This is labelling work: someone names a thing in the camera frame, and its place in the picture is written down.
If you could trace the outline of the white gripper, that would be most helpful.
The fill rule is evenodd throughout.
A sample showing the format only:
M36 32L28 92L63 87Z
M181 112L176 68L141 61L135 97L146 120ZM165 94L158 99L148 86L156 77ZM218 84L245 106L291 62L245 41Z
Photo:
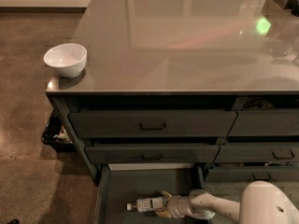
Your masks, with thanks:
M156 211L155 214L158 217L163 218L183 218L191 213L191 208L187 196L173 196L167 191L162 191L162 195L167 201L167 210Z

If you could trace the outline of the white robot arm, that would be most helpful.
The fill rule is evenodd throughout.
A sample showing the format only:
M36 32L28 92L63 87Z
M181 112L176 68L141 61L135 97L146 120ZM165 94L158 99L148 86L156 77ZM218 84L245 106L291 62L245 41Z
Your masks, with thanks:
M163 192L166 206L158 217L212 219L226 217L234 224L299 224L299 210L277 186L254 181L246 186L241 201L234 202L194 189L188 196Z

